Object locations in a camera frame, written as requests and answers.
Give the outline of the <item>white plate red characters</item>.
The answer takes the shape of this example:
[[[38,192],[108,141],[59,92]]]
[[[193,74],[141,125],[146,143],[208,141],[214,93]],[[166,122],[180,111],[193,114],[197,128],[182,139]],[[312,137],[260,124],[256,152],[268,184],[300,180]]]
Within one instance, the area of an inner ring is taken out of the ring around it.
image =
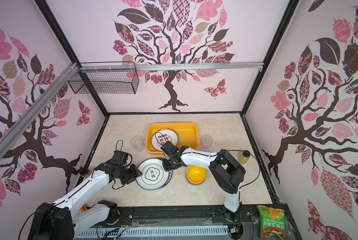
[[[179,135],[172,129],[160,129],[151,138],[151,145],[156,151],[161,151],[161,147],[166,142],[171,142],[176,146],[179,142]]]

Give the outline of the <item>white plate black flower outline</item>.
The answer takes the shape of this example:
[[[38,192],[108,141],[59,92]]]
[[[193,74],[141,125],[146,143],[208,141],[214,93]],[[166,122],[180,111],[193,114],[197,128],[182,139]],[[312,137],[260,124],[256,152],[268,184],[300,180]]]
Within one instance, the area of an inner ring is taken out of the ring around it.
[[[137,177],[137,184],[144,190],[153,191],[166,186],[172,179],[173,171],[166,171],[162,158],[151,158],[143,161],[138,170],[142,173]]]

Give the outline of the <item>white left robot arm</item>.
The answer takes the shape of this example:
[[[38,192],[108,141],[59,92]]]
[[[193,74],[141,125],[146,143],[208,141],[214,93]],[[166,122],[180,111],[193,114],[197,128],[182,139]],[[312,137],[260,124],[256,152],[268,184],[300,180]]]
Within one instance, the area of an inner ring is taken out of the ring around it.
[[[131,154],[115,151],[108,161],[94,168],[88,178],[53,203],[43,203],[34,212],[29,231],[30,240],[72,240],[93,225],[118,220],[116,203],[101,200],[82,212],[81,207],[99,190],[120,180],[122,186],[132,183],[142,173],[132,163]]]

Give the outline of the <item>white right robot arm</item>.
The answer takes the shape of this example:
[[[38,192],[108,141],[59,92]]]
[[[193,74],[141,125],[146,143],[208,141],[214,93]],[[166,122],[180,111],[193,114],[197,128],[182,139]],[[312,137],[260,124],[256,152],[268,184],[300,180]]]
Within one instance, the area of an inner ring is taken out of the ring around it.
[[[163,167],[167,172],[187,166],[209,169],[218,186],[225,192],[224,217],[229,222],[238,220],[240,187],[246,170],[229,151],[222,149],[218,153],[202,152],[187,146],[179,148],[170,141],[164,143],[161,150],[166,157],[163,159]]]

